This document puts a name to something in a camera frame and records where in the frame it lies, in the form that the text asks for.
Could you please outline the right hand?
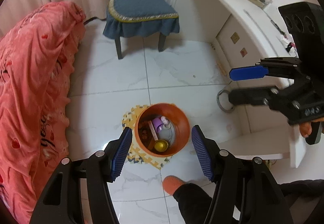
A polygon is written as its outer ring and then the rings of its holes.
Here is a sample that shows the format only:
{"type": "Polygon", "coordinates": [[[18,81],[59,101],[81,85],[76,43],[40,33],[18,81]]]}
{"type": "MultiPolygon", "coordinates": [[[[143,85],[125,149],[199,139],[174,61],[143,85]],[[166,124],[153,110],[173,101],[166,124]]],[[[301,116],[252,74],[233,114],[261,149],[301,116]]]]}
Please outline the right hand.
{"type": "Polygon", "coordinates": [[[308,138],[308,136],[310,136],[310,134],[312,133],[312,123],[316,123],[316,122],[324,122],[324,117],[310,121],[310,122],[305,122],[305,123],[301,123],[299,125],[299,131],[300,134],[302,135],[302,137],[304,138],[308,138]]]}

